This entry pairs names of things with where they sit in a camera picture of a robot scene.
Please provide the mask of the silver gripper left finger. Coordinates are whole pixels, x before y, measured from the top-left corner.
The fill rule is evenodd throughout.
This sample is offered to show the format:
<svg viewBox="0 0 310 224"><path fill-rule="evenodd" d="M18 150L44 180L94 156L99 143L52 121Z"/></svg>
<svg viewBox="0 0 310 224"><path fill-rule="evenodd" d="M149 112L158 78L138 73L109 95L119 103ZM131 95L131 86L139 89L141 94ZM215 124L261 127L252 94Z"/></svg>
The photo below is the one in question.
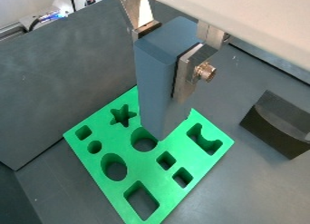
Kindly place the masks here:
<svg viewBox="0 0 310 224"><path fill-rule="evenodd" d="M135 42L155 31L162 23L154 19L149 0L121 0L130 33Z"/></svg>

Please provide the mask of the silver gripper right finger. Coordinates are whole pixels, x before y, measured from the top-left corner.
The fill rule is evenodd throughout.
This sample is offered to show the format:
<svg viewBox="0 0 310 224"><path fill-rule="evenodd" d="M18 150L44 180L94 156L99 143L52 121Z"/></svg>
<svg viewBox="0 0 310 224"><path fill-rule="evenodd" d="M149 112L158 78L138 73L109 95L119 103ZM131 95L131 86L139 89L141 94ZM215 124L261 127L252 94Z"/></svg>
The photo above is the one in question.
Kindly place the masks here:
<svg viewBox="0 0 310 224"><path fill-rule="evenodd" d="M203 21L198 22L197 36L201 43L194 44L178 58L173 94L178 103L183 103L194 93L199 80L207 83L213 80L217 69L210 60L232 39L228 32Z"/></svg>

